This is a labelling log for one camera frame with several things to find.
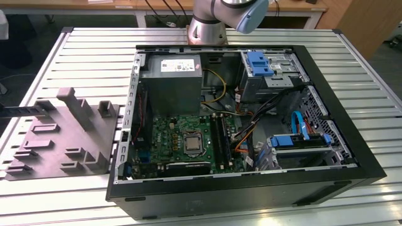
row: metal rail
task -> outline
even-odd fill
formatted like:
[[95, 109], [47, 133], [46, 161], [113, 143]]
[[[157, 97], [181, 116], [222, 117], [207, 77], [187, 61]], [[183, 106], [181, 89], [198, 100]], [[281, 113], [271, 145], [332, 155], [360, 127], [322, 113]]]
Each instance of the metal rail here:
[[[187, 218], [166, 225], [400, 225], [402, 219], [401, 101], [349, 41], [332, 30], [257, 30], [242, 35], [227, 30], [230, 44], [305, 45], [336, 91], [388, 177], [354, 188], [321, 205]], [[88, 103], [107, 99], [125, 113], [135, 46], [186, 44], [185, 29], [75, 28], [63, 33], [22, 106], [54, 98], [60, 87], [75, 87]], [[12, 120], [0, 139], [0, 178], [30, 129], [30, 117]], [[121, 137], [117, 130], [115, 140]], [[0, 225], [131, 225], [114, 203], [105, 201], [109, 175], [0, 181]]]

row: yellow cable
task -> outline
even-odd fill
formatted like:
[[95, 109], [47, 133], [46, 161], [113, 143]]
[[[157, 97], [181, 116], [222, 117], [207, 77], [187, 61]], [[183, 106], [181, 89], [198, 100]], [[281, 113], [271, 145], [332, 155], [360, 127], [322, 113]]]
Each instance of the yellow cable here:
[[222, 92], [222, 95], [217, 99], [214, 99], [214, 100], [207, 100], [207, 101], [202, 101], [201, 102], [203, 104], [207, 104], [207, 103], [213, 103], [213, 102], [221, 100], [225, 97], [225, 94], [226, 94], [226, 82], [225, 82], [223, 78], [221, 77], [221, 75], [215, 71], [213, 71], [211, 69], [205, 69], [205, 71], [210, 71], [214, 75], [217, 75], [217, 77], [221, 79], [221, 81], [223, 83], [223, 92]]
[[243, 137], [243, 139], [241, 140], [241, 143], [238, 144], [237, 148], [234, 149], [235, 151], [238, 151], [238, 149], [239, 149], [242, 143], [245, 142], [245, 140], [246, 140], [247, 137], [250, 136], [250, 134], [251, 134], [251, 132], [253, 132], [254, 129], [255, 129], [255, 125], [254, 125], [253, 129], [249, 131], [249, 133], [246, 134], [246, 136]]

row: power supply label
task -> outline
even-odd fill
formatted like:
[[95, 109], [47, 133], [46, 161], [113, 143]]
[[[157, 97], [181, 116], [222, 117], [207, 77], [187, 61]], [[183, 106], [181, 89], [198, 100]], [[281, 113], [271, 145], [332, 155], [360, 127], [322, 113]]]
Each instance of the power supply label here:
[[163, 60], [161, 62], [161, 72], [194, 72], [194, 59]]

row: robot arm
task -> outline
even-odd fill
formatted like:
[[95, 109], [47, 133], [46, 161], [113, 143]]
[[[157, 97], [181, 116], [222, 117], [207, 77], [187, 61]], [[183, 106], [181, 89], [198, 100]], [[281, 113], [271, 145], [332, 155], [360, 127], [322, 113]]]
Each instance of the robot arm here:
[[8, 39], [8, 22], [7, 22], [7, 17], [0, 10], [0, 40], [7, 40]]
[[225, 24], [249, 34], [261, 24], [269, 0], [195, 0], [190, 44], [225, 44]]

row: motherboard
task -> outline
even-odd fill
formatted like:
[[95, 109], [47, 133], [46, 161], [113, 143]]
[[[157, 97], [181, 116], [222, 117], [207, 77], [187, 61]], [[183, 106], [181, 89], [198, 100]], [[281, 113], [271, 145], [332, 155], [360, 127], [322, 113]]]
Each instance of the motherboard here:
[[235, 132], [233, 116], [155, 117], [153, 146], [150, 151], [138, 152], [141, 164], [134, 168], [138, 169], [134, 176], [189, 176], [190, 169], [197, 175], [243, 172], [242, 156], [230, 152], [230, 137]]

